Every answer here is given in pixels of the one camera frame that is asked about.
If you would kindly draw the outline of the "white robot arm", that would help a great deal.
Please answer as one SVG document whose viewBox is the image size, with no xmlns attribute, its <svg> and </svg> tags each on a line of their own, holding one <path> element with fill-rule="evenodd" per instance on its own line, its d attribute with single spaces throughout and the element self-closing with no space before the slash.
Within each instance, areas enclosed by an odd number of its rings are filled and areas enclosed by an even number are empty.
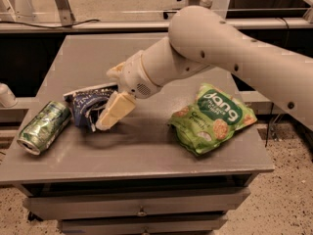
<svg viewBox="0 0 313 235">
<path fill-rule="evenodd" d="M 214 12 L 189 6 L 175 14 L 168 35 L 108 70 L 118 84 L 96 127 L 107 130 L 172 80 L 213 65 L 229 71 L 285 113 L 313 129 L 313 59 L 248 37 Z"/>
</svg>

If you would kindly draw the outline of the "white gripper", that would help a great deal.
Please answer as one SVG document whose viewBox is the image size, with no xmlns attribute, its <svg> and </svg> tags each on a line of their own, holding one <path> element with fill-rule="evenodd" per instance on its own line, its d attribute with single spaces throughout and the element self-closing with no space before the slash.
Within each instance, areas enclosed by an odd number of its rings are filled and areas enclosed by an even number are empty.
<svg viewBox="0 0 313 235">
<path fill-rule="evenodd" d="M 144 69 L 142 56 L 143 52 L 139 51 L 125 62 L 107 71 L 107 77 L 118 79 L 119 89 L 128 93 L 113 92 L 111 94 L 105 108 L 96 121 L 97 129 L 111 129 L 122 118 L 131 113 L 136 106 L 135 97 L 147 99 L 160 91 L 161 87 L 155 85 L 149 79 Z"/>
</svg>

